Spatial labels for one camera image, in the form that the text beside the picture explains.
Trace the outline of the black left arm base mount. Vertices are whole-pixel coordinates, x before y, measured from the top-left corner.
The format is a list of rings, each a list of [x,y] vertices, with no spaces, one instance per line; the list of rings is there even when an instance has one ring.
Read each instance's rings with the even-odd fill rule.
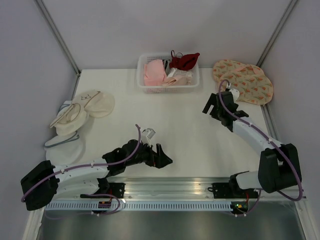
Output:
[[[125,193],[125,183],[123,182],[107,182],[99,184],[99,188],[92,194],[81,194],[82,199],[103,199],[111,198],[111,195],[118,199],[122,199]]]

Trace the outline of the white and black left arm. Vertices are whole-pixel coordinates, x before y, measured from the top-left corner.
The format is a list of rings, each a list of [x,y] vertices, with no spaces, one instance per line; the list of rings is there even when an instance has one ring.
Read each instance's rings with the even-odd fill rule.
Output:
[[[145,164],[161,169],[173,163],[161,144],[152,145],[132,139],[90,163],[54,165],[40,162],[21,181],[28,211],[35,211],[61,198],[104,198],[111,193],[107,178],[122,174],[127,167]]]

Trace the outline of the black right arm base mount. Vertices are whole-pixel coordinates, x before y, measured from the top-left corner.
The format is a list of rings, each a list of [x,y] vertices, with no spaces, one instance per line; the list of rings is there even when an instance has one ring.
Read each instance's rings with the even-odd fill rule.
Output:
[[[207,190],[212,193],[214,199],[247,199],[250,194],[245,190],[234,192],[228,183],[212,183]]]

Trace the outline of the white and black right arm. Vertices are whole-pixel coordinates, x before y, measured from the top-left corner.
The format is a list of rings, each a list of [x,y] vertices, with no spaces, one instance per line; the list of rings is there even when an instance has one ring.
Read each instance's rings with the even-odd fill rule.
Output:
[[[290,200],[302,199],[302,174],[298,150],[293,144],[281,143],[257,127],[245,111],[238,110],[231,91],[211,94],[202,112],[241,137],[259,156],[256,171],[230,176],[228,192],[231,196],[239,198],[246,190],[254,189],[281,194],[283,189],[297,186],[298,196]]]

